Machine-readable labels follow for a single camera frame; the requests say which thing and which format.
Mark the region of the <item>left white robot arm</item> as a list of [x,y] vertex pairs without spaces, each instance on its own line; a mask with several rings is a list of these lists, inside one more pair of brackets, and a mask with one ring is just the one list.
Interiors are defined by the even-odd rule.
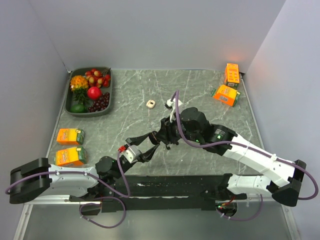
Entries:
[[124,179],[125,172],[137,162],[151,160],[160,142],[156,131],[126,139],[117,151],[117,158],[102,157],[92,167],[62,167],[38,158],[10,172],[10,185],[5,190],[11,204],[24,204],[38,197],[69,195],[93,201],[116,192],[116,179]]

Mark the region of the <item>black earbud charging case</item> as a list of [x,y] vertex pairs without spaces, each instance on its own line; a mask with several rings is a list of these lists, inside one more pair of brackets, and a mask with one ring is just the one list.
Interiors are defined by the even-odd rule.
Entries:
[[160,143],[155,136],[156,133],[156,131],[153,131],[148,134],[148,138],[153,145],[158,145]]

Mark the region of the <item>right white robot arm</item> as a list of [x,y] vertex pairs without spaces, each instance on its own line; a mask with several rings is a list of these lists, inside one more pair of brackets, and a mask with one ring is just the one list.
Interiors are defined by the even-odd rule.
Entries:
[[160,130],[153,133],[155,141],[177,144],[186,138],[193,146],[240,162],[257,171],[258,175],[231,174],[218,187],[223,199],[245,194],[272,197],[276,202],[295,207],[304,177],[306,163],[300,160],[278,160],[271,154],[245,140],[221,124],[210,123],[196,107],[161,120]]

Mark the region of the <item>beige earbud charging case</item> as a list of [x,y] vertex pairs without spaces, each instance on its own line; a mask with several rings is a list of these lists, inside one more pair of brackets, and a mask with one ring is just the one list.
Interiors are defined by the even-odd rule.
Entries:
[[148,109],[153,109],[156,106],[156,102],[152,99],[148,100],[146,103],[146,107]]

